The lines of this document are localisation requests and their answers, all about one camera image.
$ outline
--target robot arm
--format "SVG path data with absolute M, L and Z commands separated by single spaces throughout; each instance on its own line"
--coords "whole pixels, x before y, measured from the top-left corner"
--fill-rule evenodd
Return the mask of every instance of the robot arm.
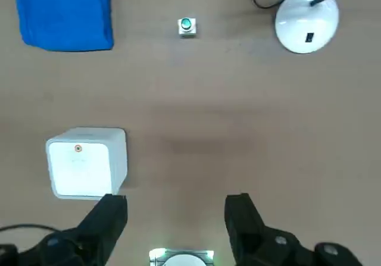
M 227 196 L 225 224 L 237 266 L 361 266 L 344 246 L 310 251 L 292 233 L 267 227 L 247 193 Z

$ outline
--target white box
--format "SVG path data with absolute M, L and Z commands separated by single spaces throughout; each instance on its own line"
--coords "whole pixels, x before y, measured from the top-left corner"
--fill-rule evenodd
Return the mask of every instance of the white box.
M 54 194 L 61 199 L 116 195 L 127 176 L 126 133 L 119 128 L 77 127 L 46 142 Z
M 189 23 L 186 27 L 183 26 L 183 21 Z M 181 37 L 193 37 L 197 34 L 197 25 L 195 18 L 181 18 L 177 21 L 177 26 L 179 27 L 179 35 Z

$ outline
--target blue towel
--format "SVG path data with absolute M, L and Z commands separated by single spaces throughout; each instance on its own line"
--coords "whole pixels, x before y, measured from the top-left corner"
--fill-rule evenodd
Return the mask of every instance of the blue towel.
M 111 0 L 16 0 L 24 42 L 51 51 L 113 47 Z

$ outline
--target green button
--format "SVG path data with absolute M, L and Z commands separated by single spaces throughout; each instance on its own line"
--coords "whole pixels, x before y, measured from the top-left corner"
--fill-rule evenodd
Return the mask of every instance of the green button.
M 191 22 L 191 20 L 190 20 L 189 18 L 183 18 L 183 19 L 181 20 L 181 27 L 182 27 L 182 29 L 184 29 L 184 30 L 189 30 L 189 29 L 191 29 L 191 27 L 192 27 L 192 22 Z

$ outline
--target white lamp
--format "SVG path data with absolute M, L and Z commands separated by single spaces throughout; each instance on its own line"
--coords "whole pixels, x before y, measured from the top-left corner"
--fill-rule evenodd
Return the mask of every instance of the white lamp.
M 275 19 L 280 43 L 297 54 L 324 47 L 338 25 L 339 8 L 335 0 L 284 0 Z

